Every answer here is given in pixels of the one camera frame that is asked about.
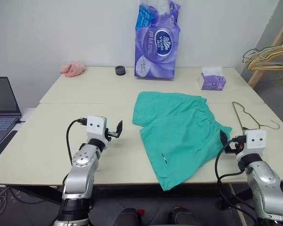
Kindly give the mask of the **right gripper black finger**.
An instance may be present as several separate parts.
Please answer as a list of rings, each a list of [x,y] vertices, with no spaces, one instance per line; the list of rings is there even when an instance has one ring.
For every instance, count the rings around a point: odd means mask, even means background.
[[[228,143],[228,137],[223,130],[220,131],[220,140],[221,140],[222,145],[226,147]]]

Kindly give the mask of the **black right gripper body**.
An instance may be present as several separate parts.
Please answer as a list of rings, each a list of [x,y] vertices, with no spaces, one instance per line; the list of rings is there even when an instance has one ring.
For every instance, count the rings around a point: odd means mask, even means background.
[[[231,148],[230,144],[234,143],[235,148]],[[246,143],[246,136],[237,136],[231,139],[226,145],[226,153],[238,154],[243,151]]]

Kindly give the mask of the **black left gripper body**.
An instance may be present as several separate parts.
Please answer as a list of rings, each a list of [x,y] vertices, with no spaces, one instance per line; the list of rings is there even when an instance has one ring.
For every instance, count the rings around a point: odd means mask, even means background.
[[[109,129],[105,129],[105,138],[107,141],[111,141],[112,137],[119,138],[119,133],[117,132],[109,132]]]

